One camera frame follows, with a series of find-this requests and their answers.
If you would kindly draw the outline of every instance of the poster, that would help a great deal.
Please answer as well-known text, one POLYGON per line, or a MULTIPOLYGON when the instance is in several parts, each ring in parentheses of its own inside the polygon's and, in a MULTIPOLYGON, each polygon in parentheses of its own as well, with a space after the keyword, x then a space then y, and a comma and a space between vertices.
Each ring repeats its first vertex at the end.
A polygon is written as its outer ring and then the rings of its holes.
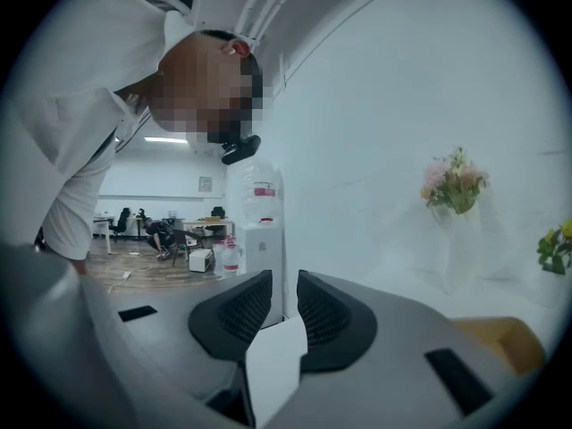
POLYGON ((198 179, 198 192, 212 192, 213 178, 210 176, 201 176, 198 179))

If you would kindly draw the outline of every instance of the floor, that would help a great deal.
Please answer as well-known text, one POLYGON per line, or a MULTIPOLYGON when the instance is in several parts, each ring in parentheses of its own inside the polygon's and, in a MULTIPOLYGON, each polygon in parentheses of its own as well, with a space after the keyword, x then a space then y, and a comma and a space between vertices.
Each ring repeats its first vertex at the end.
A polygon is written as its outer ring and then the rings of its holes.
POLYGON ((140 293, 153 290, 168 290, 204 284, 216 280, 211 270, 205 273, 190 272, 182 252, 177 256, 175 266, 172 257, 158 261, 157 252, 146 241, 111 241, 112 254, 108 255, 105 240, 91 241, 87 264, 89 274, 97 277, 107 288, 117 293, 140 293), (129 278, 123 282, 125 272, 129 278))

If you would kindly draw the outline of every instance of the red label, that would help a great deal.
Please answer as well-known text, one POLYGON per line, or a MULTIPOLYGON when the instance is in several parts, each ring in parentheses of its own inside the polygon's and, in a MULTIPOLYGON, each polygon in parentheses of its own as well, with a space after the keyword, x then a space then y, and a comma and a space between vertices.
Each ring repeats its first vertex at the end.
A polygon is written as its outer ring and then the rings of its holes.
POLYGON ((255 197, 276 197, 276 189, 254 188, 255 197))

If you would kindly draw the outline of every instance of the black slot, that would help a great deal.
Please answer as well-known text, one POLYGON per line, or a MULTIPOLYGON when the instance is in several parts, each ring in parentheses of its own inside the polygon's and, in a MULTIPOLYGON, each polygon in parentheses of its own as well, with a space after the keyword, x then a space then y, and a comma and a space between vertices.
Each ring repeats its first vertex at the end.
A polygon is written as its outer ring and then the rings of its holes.
POLYGON ((122 319, 122 321, 124 323, 127 323, 128 321, 133 321, 134 319, 139 319, 144 316, 149 316, 156 312, 157 310, 155 310, 150 305, 145 305, 143 307, 130 308, 129 310, 123 310, 117 313, 119 317, 122 319))
POLYGON ((492 399, 492 394, 451 349, 430 351, 425 358, 465 416, 492 399))

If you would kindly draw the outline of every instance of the white cloth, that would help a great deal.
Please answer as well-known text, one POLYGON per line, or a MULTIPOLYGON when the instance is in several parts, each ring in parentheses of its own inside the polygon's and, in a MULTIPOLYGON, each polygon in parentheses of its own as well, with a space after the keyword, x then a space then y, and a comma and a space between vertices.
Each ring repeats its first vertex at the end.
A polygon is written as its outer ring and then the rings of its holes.
MULTIPOLYGON (((85 258, 114 143, 93 155, 137 119, 114 91, 157 71, 181 40, 165 34, 179 18, 145 0, 63 0, 46 17, 0 104, 0 223, 9 231, 2 240, 32 243, 43 223, 50 247, 85 258)), ((177 30, 192 32, 188 24, 177 30)))

